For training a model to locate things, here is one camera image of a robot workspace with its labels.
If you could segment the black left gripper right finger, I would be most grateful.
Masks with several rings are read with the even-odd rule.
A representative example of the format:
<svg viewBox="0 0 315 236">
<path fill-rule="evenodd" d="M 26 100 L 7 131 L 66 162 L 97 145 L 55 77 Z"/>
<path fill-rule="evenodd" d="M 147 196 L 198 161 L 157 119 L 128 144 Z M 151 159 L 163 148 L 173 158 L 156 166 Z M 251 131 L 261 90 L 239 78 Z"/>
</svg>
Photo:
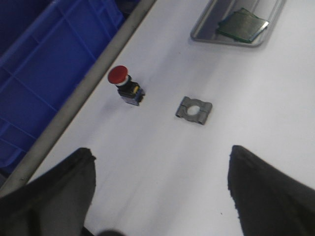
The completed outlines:
<svg viewBox="0 0 315 236">
<path fill-rule="evenodd" d="M 228 189 L 245 236 L 313 236 L 315 191 L 234 145 Z"/>
</svg>

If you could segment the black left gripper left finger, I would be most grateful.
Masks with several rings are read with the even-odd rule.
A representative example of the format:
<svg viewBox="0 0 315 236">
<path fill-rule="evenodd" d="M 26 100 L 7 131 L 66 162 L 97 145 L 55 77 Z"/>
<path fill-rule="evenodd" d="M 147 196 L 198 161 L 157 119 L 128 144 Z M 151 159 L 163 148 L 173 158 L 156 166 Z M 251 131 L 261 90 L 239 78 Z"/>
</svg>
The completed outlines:
<svg viewBox="0 0 315 236">
<path fill-rule="evenodd" d="M 0 199 L 2 236 L 79 236 L 96 186 L 95 157 L 79 148 Z"/>
</svg>

